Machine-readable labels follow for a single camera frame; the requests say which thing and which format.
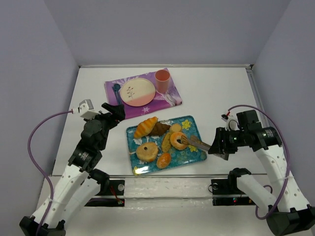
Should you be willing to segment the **metal tongs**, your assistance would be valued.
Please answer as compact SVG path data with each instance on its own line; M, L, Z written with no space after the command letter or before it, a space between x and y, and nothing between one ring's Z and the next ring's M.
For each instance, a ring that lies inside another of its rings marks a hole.
M189 138L187 138L185 135L181 136L181 143L184 145L191 145L198 149L201 149L203 151L209 151L211 146L202 142L198 139L197 136L191 135Z

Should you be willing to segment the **orange glazed donut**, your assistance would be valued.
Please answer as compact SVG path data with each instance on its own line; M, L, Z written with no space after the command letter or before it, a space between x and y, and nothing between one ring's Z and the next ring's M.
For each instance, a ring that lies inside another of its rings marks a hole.
M183 132L174 132L170 136L170 143L177 150L184 150L188 146L181 141L182 137L186 138L187 136Z

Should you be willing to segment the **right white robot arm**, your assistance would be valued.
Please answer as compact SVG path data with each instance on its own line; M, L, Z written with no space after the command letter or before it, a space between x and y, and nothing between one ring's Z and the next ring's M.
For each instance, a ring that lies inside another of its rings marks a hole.
M301 192L289 168L284 141L273 127L262 127L255 110L240 112L233 117L222 115L225 127L216 129L209 154L224 160L239 147L249 147L261 162L270 190L255 180L246 168L234 168L224 179L211 182L214 195L245 194L261 211L258 219L266 220L275 236L285 236L310 229L315 224L315 208Z

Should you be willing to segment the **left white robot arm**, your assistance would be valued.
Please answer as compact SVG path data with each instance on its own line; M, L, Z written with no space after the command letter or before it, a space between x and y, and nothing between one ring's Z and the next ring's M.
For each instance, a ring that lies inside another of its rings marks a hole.
M50 194L19 226L26 236L64 236L66 224L88 201L109 186L109 175L96 169L105 150L109 131L125 119L124 106L103 103L106 113L94 110L91 100L82 101L78 108L66 114L78 114L85 122L80 141L73 151L56 185L34 161L50 187Z

